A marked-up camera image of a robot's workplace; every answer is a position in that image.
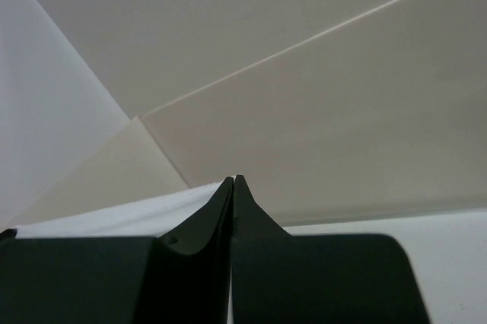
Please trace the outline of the white tank top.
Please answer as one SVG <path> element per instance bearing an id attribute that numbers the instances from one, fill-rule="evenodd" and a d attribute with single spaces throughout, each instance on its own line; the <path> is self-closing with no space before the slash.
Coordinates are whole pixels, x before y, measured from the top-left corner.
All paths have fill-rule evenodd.
<path id="1" fill-rule="evenodd" d="M 205 206 L 222 183 L 14 227 L 18 239 L 159 237 Z"/>

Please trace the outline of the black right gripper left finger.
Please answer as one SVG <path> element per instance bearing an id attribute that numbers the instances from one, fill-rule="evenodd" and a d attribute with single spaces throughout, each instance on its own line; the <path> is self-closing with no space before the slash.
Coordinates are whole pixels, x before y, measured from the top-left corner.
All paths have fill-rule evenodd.
<path id="1" fill-rule="evenodd" d="M 167 233 L 1 235 L 3 323 L 224 323 L 233 181 Z"/>

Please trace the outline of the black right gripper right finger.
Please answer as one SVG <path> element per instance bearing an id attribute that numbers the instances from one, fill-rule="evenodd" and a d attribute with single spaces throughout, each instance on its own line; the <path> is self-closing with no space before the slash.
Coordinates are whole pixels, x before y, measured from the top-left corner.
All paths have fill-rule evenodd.
<path id="1" fill-rule="evenodd" d="M 294 236 L 234 181 L 236 323 L 427 323 L 403 247 L 380 233 Z"/>

